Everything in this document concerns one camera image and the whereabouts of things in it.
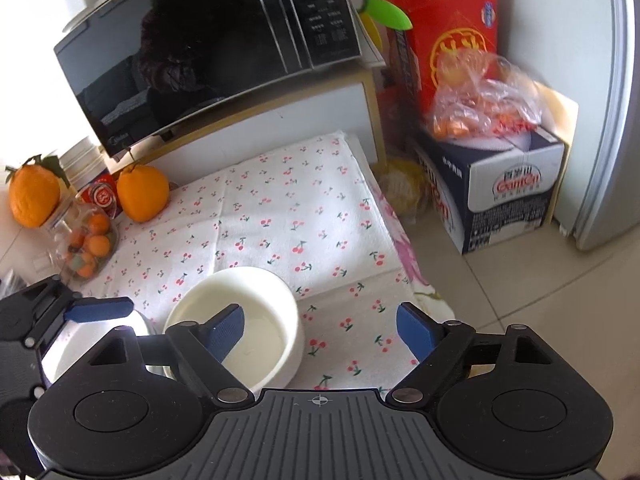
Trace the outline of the small white ceramic bowl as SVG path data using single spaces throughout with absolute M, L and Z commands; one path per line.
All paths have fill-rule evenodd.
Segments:
M 51 385 L 73 366 L 110 330 L 117 326 L 129 326 L 136 336 L 156 334 L 153 324 L 140 312 L 134 311 L 126 318 L 89 323 L 66 322 L 62 330 L 42 358 L 46 384 Z

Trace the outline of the large cream plastic bowl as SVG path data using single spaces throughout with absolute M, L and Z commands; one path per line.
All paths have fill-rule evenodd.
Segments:
M 239 339 L 224 351 L 213 344 L 216 358 L 254 393 L 286 387 L 302 362 L 304 330 L 296 300 L 276 274 L 252 266 L 215 272 L 186 293 L 165 326 L 203 324 L 230 304 L 242 309 Z

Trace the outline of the clear jar of kumquats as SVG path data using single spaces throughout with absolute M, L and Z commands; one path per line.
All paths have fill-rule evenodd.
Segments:
M 65 283 L 92 280 L 118 245 L 114 221 L 98 206 L 65 196 L 42 226 L 49 254 Z

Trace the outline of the red tin can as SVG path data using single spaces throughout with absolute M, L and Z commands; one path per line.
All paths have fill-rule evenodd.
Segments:
M 122 212 L 117 196 L 116 182 L 108 171 L 103 171 L 78 190 L 79 198 L 101 208 L 104 214 L 116 219 Z

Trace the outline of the large orange with leaves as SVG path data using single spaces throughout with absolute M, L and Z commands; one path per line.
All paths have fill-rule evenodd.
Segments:
M 5 166 L 4 171 L 11 214 L 23 228 L 40 228 L 62 200 L 64 188 L 70 188 L 70 180 L 55 155 L 35 155 L 22 166 Z

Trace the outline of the large orange by microwave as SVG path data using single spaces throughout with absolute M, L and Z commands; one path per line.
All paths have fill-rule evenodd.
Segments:
M 116 188 L 122 210 L 137 223 L 152 220 L 169 202 L 169 181 L 160 170 L 151 166 L 125 168 L 119 174 Z

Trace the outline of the stack of white cups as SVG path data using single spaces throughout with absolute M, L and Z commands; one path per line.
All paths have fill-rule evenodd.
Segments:
M 79 141 L 58 160 L 67 180 L 78 190 L 107 170 L 100 148 L 90 138 Z

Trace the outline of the Ganten water carton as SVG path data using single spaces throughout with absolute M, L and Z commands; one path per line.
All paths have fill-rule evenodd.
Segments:
M 460 254 L 536 230 L 547 219 L 565 144 L 544 128 L 448 141 L 420 133 L 409 145 Z

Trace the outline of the cherry print tablecloth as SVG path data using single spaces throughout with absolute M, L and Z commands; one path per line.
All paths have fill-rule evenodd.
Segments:
M 304 350 L 293 388 L 390 391 L 418 362 L 397 333 L 398 307 L 452 315 L 342 132 L 217 171 L 175 190 L 152 221 L 122 222 L 113 259 L 82 290 L 129 297 L 164 330 L 190 289 L 239 266 L 276 274 L 296 300 Z

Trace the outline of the plastic bag of oranges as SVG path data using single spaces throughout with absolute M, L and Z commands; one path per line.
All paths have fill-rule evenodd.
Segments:
M 533 79 L 506 58 L 481 50 L 443 54 L 427 128 L 437 140 L 501 138 L 541 125 L 546 106 Z

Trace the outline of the black Midea microwave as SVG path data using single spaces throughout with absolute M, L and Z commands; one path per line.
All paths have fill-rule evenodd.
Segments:
M 348 0 L 104 0 L 55 46 L 104 150 L 241 94 L 358 58 Z

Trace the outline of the red cardboard box tall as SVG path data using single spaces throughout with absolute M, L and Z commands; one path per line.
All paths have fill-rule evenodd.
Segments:
M 387 38 L 401 109 L 421 128 L 439 86 L 439 58 L 459 49 L 497 51 L 498 0 L 388 1 L 412 23 L 405 32 L 390 29 Z

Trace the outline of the silver refrigerator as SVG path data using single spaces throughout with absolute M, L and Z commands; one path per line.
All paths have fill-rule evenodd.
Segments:
M 600 140 L 573 229 L 583 252 L 639 225 L 639 0 L 611 0 L 611 14 Z

